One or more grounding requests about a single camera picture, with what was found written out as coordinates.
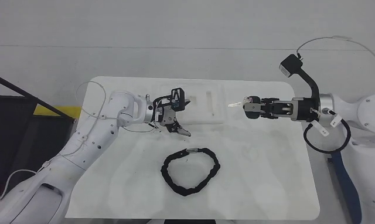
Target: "metal clasp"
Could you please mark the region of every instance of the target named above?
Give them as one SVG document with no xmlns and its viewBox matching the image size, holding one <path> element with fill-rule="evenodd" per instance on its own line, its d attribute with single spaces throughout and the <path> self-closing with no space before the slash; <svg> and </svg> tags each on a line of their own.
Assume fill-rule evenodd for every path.
<svg viewBox="0 0 375 224">
<path fill-rule="evenodd" d="M 186 149 L 186 152 L 187 153 L 197 153 L 198 152 L 198 148 L 189 148 L 189 149 Z"/>
</svg>

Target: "table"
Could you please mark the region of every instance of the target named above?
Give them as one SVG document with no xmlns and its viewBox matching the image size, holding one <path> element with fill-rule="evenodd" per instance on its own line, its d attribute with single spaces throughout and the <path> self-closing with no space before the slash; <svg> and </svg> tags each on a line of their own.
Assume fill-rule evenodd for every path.
<svg viewBox="0 0 375 224">
<path fill-rule="evenodd" d="M 96 77 L 106 89 L 127 90 L 151 99 L 182 87 L 192 103 L 178 113 L 190 138 L 120 129 L 112 146 L 74 187 L 67 218 L 312 220 L 320 207 L 300 123 L 288 118 L 245 117 L 229 107 L 245 96 L 290 100 L 283 82 Z M 103 94 L 89 84 L 83 107 L 95 113 Z M 82 113 L 79 125 L 87 115 Z M 149 126 L 132 125 L 132 130 Z M 198 194 L 182 197 L 167 186 L 160 169 L 165 158 L 184 148 L 207 147 L 220 161 L 218 174 Z M 193 187 L 213 166 L 210 157 L 192 154 L 171 162 L 177 184 Z"/>
</svg>

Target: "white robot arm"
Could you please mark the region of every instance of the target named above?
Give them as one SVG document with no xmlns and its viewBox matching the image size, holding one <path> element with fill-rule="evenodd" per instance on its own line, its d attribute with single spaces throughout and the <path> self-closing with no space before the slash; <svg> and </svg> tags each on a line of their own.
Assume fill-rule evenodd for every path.
<svg viewBox="0 0 375 224">
<path fill-rule="evenodd" d="M 325 154 L 340 152 L 342 163 L 350 180 L 356 188 L 360 201 L 361 223 L 375 223 L 375 137 L 353 138 L 350 126 L 363 131 L 375 133 L 375 95 L 363 97 L 355 103 L 347 103 L 334 94 L 320 94 L 316 83 L 301 69 L 301 57 L 288 56 L 280 65 L 280 70 L 290 77 L 300 75 L 312 90 L 311 97 L 296 97 L 290 101 L 277 98 L 264 98 L 258 96 L 245 97 L 243 109 L 250 119 L 259 117 L 277 119 L 289 117 L 293 121 L 311 123 L 304 132 L 306 143 L 316 151 Z M 314 147 L 306 137 L 307 131 L 314 125 L 321 133 L 327 135 L 324 127 L 338 123 L 332 113 L 337 113 L 344 123 L 339 125 L 342 138 L 346 141 L 341 147 L 332 151 L 325 151 Z"/>
<path fill-rule="evenodd" d="M 138 114 L 134 114 L 134 103 Z M 182 89 L 149 101 L 126 91 L 115 91 L 98 117 L 89 117 L 65 147 L 33 177 L 21 182 L 0 201 L 0 223 L 60 223 L 71 192 L 85 171 L 113 143 L 120 127 L 161 122 L 169 132 L 190 136 L 176 119 L 185 109 Z"/>
</svg>

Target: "black wristband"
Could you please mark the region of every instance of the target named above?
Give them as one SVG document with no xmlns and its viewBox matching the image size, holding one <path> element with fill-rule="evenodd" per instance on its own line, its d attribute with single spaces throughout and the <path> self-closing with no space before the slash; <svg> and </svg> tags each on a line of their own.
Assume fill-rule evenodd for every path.
<svg viewBox="0 0 375 224">
<path fill-rule="evenodd" d="M 208 174 L 207 178 L 205 178 L 202 182 L 200 182 L 198 186 L 196 186 L 195 188 L 186 189 L 183 186 L 179 186 L 173 182 L 171 176 L 169 176 L 168 174 L 168 165 L 174 159 L 179 159 L 179 158 L 189 155 L 190 153 L 196 153 L 196 152 L 203 152 L 209 155 L 214 162 L 214 166 L 211 169 L 210 173 Z M 216 158 L 216 155 L 213 151 L 209 150 L 208 148 L 191 148 L 191 149 L 184 149 L 176 153 L 173 153 L 171 155 L 168 155 L 162 166 L 161 173 L 165 182 L 172 188 L 174 192 L 182 196 L 188 196 L 188 195 L 200 192 L 208 184 L 211 178 L 213 178 L 217 174 L 219 169 L 220 169 L 219 160 Z"/>
</svg>

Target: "black cable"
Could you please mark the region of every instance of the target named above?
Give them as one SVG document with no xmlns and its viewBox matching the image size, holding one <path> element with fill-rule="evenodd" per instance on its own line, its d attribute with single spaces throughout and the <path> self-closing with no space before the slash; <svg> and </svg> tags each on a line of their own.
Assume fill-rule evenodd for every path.
<svg viewBox="0 0 375 224">
<path fill-rule="evenodd" d="M 335 115 L 336 113 L 332 110 L 329 110 L 328 113 L 330 113 L 331 115 Z M 314 149 L 315 151 L 318 151 L 320 153 L 324 153 L 324 154 L 333 154 L 333 153 L 336 153 L 336 152 L 339 152 L 341 151 L 342 149 L 344 149 L 347 144 L 349 143 L 349 140 L 352 136 L 352 133 L 350 131 L 350 127 L 349 125 L 347 124 L 347 122 L 344 120 L 344 119 L 341 119 L 341 123 L 344 125 L 345 129 L 346 129 L 346 138 L 345 138 L 345 142 L 343 143 L 343 145 L 335 150 L 332 150 L 332 151 L 325 151 L 325 150 L 322 150 L 322 149 L 318 149 L 316 147 L 314 147 L 311 142 L 307 139 L 307 132 L 311 129 L 311 127 L 313 127 L 313 125 L 310 123 L 307 128 L 305 129 L 304 131 L 304 140 L 306 141 L 306 143 L 312 148 Z"/>
</svg>

